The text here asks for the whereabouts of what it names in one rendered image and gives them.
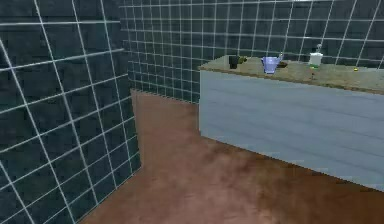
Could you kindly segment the blue-grey kitchen counter cabinet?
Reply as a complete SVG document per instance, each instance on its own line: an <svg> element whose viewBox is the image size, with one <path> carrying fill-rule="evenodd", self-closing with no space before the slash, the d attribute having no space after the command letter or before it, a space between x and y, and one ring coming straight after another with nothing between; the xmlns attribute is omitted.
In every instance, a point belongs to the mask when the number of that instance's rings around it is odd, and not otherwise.
<svg viewBox="0 0 384 224"><path fill-rule="evenodd" d="M201 135L384 192L384 69L287 63L201 65Z"/></svg>

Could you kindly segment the blue translucent cup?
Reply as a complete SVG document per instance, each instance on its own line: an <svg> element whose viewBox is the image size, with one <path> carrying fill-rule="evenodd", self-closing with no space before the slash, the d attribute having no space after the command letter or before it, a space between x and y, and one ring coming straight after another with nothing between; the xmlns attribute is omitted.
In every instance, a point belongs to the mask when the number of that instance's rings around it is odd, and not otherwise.
<svg viewBox="0 0 384 224"><path fill-rule="evenodd" d="M261 59L264 72L266 74L274 74L278 64L281 61L280 57L263 57Z"/></svg>

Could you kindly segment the white soap dispenser bottle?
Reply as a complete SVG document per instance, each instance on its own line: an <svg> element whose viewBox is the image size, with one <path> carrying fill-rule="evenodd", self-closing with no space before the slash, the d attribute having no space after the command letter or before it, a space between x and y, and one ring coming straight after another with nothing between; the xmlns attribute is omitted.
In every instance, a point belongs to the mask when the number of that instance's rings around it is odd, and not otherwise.
<svg viewBox="0 0 384 224"><path fill-rule="evenodd" d="M311 68L318 68L321 65L321 60L323 58L323 54L321 53L321 48L322 48L322 45L318 44L316 46L316 50L310 54L310 59L308 64Z"/></svg>

